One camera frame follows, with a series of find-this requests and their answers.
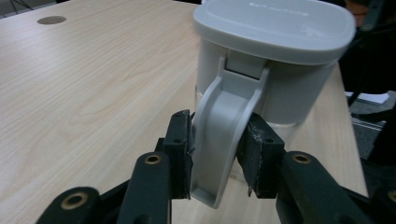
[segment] wood grain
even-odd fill
[[[128,179],[194,107],[195,5],[162,0],[70,1],[0,20],[0,220],[34,223],[60,193],[101,193]],[[38,24],[48,16],[66,21]],[[312,153],[343,186],[366,193],[339,71],[289,150]],[[277,223],[271,200],[230,179],[220,209],[173,203],[174,223]]]

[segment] screw hole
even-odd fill
[[[394,203],[396,203],[396,190],[389,191],[388,196]]]
[[[357,224],[357,222],[352,217],[349,217],[345,214],[337,215],[335,219],[340,224]]]
[[[157,155],[147,156],[145,159],[145,163],[150,165],[160,163],[160,161],[161,157]]]
[[[299,163],[303,163],[303,164],[308,164],[309,162],[311,162],[311,159],[305,155],[302,154],[298,154],[298,155],[294,155],[293,159]]]
[[[67,196],[61,204],[62,209],[72,210],[82,206],[88,200],[88,194],[85,192],[77,192]]]
[[[134,224],[151,224],[152,217],[148,215],[141,215],[134,219]]]

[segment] table surface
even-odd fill
[[[67,189],[101,193],[130,178],[194,109],[196,5],[171,0],[75,0],[0,20],[0,219],[33,223]],[[66,21],[39,24],[62,16]],[[366,195],[336,68],[287,150],[316,156],[337,182]],[[279,222],[274,200],[230,178],[219,209],[173,201],[173,223]]]

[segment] black cable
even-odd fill
[[[14,8],[15,14],[19,14],[17,8],[15,7],[15,3],[18,3],[19,5],[29,8],[30,10],[33,10],[29,5],[27,5],[23,0],[9,0],[11,3],[12,7]]]
[[[352,106],[353,103],[358,99],[359,95],[364,91],[364,88],[368,84],[370,80],[370,73],[368,72],[371,58],[372,58],[373,50],[369,50],[369,54],[367,56],[366,62],[364,64],[363,73],[361,75],[361,79],[359,80],[359,85],[356,90],[354,90],[353,94],[347,99],[347,104],[349,107]]]

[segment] black chair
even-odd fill
[[[363,92],[396,91],[396,1],[369,0],[367,4],[363,25],[339,60],[345,89],[353,92],[349,105]]]

